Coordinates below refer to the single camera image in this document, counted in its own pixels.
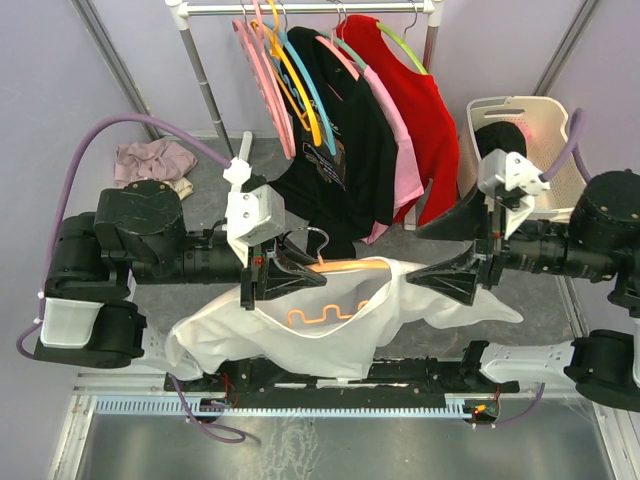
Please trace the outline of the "orange wavy hanger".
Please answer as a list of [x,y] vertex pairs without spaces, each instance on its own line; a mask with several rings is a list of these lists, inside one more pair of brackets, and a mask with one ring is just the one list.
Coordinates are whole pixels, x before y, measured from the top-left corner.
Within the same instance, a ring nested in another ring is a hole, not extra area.
[[310,332],[312,329],[334,328],[350,321],[370,301],[370,286],[364,286],[364,292],[359,290],[364,282],[374,284],[392,277],[391,266],[385,260],[337,260],[329,261],[323,257],[323,250],[329,243],[329,234],[318,227],[297,227],[284,234],[287,239],[293,232],[307,231],[323,237],[316,248],[317,262],[307,268],[319,273],[327,274],[327,284],[321,288],[322,292],[314,294],[303,301],[302,306],[290,309],[286,316],[286,327],[291,331],[296,328]]

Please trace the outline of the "white t shirt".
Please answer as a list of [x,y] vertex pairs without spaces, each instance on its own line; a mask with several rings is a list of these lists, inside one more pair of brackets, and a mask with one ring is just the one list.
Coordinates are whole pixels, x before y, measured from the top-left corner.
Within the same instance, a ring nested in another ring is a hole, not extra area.
[[291,373],[360,380],[376,349],[389,344],[406,323],[423,320],[448,329],[523,320],[486,290],[466,306],[409,283],[407,274],[420,264],[393,259],[386,264],[328,273],[321,287],[258,301],[252,310],[241,307],[240,289],[233,287],[177,322],[165,353],[173,366],[193,359],[207,374],[225,361],[265,356]]

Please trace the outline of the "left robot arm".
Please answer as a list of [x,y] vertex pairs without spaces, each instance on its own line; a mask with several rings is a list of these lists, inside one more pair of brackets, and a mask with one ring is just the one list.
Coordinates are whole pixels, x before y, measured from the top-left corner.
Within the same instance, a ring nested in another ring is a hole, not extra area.
[[190,231],[178,195],[152,180],[106,189],[93,212],[66,218],[44,286],[39,361],[117,369],[140,364],[209,390],[220,364],[198,356],[172,365],[164,337],[131,301],[137,285],[236,284],[239,305],[326,284],[285,234],[282,197],[264,180],[235,187],[214,226]]

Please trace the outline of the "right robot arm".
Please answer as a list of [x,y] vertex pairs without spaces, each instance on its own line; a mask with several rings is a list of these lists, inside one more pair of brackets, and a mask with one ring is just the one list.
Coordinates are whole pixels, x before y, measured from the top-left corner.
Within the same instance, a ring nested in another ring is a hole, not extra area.
[[[474,190],[454,209],[421,227],[422,239],[469,241],[455,258],[407,274],[409,283],[471,305],[481,288],[506,270],[613,281],[608,301],[639,317],[639,177],[630,170],[592,178],[566,223],[525,220],[513,233],[501,205]],[[574,385],[583,397],[611,408],[639,409],[639,335],[600,329],[556,345],[514,347],[473,341],[460,382],[481,391],[493,383]]]

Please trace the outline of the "pink t shirt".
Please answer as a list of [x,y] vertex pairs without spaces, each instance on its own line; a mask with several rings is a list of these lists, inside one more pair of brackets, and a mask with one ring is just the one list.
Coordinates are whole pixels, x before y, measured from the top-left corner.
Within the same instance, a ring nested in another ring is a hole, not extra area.
[[395,218],[402,207],[411,200],[418,199],[425,189],[420,179],[416,154],[408,128],[395,102],[370,66],[367,66],[362,74],[390,126],[397,147],[392,214],[392,218]]

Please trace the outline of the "black t shirt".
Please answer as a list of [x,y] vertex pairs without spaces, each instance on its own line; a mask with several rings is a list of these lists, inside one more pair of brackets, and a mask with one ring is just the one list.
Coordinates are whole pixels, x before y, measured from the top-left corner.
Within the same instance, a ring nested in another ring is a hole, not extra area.
[[314,146],[296,124],[296,156],[271,185],[311,226],[308,254],[350,259],[355,242],[393,220],[396,141],[367,81],[347,71],[318,31],[296,26],[287,39],[318,91],[336,150]]

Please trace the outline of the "red t shirt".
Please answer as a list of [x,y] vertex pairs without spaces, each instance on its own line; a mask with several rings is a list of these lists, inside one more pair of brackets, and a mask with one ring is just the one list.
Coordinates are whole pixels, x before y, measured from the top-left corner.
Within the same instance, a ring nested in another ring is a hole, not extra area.
[[353,14],[337,36],[370,66],[387,88],[411,137],[420,179],[429,188],[417,225],[423,226],[457,200],[459,148],[455,123],[434,77],[416,72],[404,52],[382,34],[374,17]]

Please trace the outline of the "yellow hanger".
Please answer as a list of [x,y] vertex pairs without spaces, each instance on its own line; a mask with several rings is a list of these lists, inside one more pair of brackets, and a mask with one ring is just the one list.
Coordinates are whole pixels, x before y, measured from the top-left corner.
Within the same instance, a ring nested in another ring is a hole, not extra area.
[[262,19],[262,7],[259,1],[253,1],[256,15],[257,29],[260,34],[265,34],[269,42],[269,56],[275,61],[275,69],[280,87],[292,107],[295,116],[300,121],[302,128],[311,134],[311,143],[314,146],[322,144],[322,135],[319,122],[311,105],[309,97],[303,87],[302,81],[294,68],[290,57],[284,50],[284,44],[279,37],[279,19],[277,8],[273,1],[268,1],[273,14],[274,23],[267,26]]

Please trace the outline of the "salmon hanger holding shirt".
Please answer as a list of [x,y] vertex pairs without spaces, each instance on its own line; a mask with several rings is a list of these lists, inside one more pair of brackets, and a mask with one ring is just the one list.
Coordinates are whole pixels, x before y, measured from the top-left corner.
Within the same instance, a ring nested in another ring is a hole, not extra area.
[[353,77],[354,80],[359,79],[359,72],[352,65],[351,61],[348,60],[342,53],[342,51],[334,44],[333,34],[327,34],[323,31],[320,31],[319,35],[316,37],[316,40],[324,45],[325,48],[336,57],[336,59],[342,64],[342,66]]

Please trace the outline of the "pink wavy hanger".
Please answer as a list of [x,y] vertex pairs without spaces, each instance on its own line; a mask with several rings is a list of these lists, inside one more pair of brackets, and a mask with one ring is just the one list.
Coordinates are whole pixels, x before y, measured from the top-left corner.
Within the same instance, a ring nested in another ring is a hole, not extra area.
[[296,154],[294,133],[264,46],[264,35],[260,34],[256,27],[249,25],[243,5],[241,5],[241,10],[243,17],[241,19],[234,18],[232,20],[232,28],[239,40],[250,71],[265,102],[266,109],[270,114],[284,156],[287,160],[292,160]]

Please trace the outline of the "blue hanger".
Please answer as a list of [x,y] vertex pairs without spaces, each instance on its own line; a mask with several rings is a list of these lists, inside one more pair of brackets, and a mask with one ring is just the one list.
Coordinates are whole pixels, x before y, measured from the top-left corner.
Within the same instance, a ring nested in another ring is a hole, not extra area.
[[[274,22],[265,21],[265,23],[267,26],[272,26]],[[275,69],[275,61],[272,60],[269,56],[269,42],[266,35],[265,37],[266,37],[266,40],[264,41],[264,43],[265,43],[265,48],[267,50],[267,55],[271,62],[271,66],[273,68],[273,72],[275,74],[276,80],[278,82],[277,72]],[[280,84],[278,83],[280,93],[284,97],[284,103],[291,121],[292,129],[294,133],[294,139],[295,139],[295,146],[299,147],[302,141],[306,141],[318,152],[321,152],[325,156],[331,156],[332,154],[335,154],[337,152],[337,141],[334,137],[334,134],[332,133],[332,127],[329,120],[329,116],[322,103],[320,93],[317,87],[315,86],[314,81],[311,78],[311,74],[309,73],[306,65],[303,62],[301,55],[296,51],[295,47],[293,46],[293,43],[287,38],[286,34],[281,30],[279,30],[279,37],[284,44],[285,52],[290,57],[290,60],[294,68],[296,69],[298,76],[302,81],[303,87],[306,90],[306,93],[309,97],[309,100],[314,109],[315,115],[319,122],[320,132],[323,138],[322,144],[320,146],[314,146],[311,143],[311,134],[307,133],[302,128],[300,121],[295,116],[295,113],[293,112],[292,107],[290,106],[289,101],[285,96],[284,91],[282,90],[282,88],[280,87]]]

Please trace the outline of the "green hanger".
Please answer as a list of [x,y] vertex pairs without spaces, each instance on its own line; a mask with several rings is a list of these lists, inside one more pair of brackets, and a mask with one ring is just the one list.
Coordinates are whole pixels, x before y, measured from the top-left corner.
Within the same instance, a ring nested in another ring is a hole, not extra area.
[[417,55],[414,53],[414,51],[411,49],[411,47],[407,43],[407,33],[410,29],[412,29],[416,25],[417,18],[418,18],[417,7],[414,6],[413,9],[414,9],[413,21],[403,29],[401,35],[397,34],[391,27],[389,27],[388,25],[384,24],[381,21],[377,21],[376,26],[382,34],[386,35],[393,43],[395,43],[404,52],[404,54],[407,56],[407,58],[409,59],[410,63],[413,65],[417,73],[421,75],[428,75],[427,68],[423,65],[422,61],[417,57]]

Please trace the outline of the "dark clothes in basket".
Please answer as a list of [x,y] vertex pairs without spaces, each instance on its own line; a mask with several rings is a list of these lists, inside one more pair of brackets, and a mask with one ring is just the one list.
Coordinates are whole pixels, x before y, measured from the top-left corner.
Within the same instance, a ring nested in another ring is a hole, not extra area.
[[494,150],[517,152],[527,156],[525,136],[513,123],[499,121],[485,125],[474,132],[479,157],[483,159]]

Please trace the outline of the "beige crumpled cloth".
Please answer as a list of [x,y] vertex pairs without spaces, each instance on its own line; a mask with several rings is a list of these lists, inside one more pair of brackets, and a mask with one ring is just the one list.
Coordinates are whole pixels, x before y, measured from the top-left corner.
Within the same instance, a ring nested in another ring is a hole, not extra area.
[[169,186],[179,197],[181,201],[190,197],[194,192],[193,184],[187,178],[177,180],[167,180],[165,184]]

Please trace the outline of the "cream laundry basket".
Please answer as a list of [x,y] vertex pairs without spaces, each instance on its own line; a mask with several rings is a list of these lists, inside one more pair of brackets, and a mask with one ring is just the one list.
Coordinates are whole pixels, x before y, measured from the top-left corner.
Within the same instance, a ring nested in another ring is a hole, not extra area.
[[[569,115],[557,100],[541,96],[505,96],[473,100],[466,107],[459,133],[457,187],[467,195],[477,180],[481,155],[475,131],[500,121],[516,125],[524,135],[527,158],[537,168],[548,169],[565,146]],[[568,159],[550,180],[550,189],[536,198],[531,217],[566,223],[586,183],[573,159]]]

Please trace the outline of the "mauve crumpled cloth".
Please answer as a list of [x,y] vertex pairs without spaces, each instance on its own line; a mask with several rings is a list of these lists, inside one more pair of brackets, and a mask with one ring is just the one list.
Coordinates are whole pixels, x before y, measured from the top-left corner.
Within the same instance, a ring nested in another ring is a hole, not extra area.
[[139,180],[173,183],[184,179],[197,162],[192,152],[168,139],[119,145],[116,149],[114,181],[118,187]]

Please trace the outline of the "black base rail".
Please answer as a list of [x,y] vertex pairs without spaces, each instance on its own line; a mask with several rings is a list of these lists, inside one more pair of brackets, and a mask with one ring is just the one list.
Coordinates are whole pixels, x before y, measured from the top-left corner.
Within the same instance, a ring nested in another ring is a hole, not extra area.
[[380,358],[362,380],[294,374],[266,358],[226,361],[196,380],[166,379],[164,389],[195,400],[199,417],[470,419],[472,401],[520,390],[516,381],[497,383],[481,373],[486,345],[472,342],[460,360]]

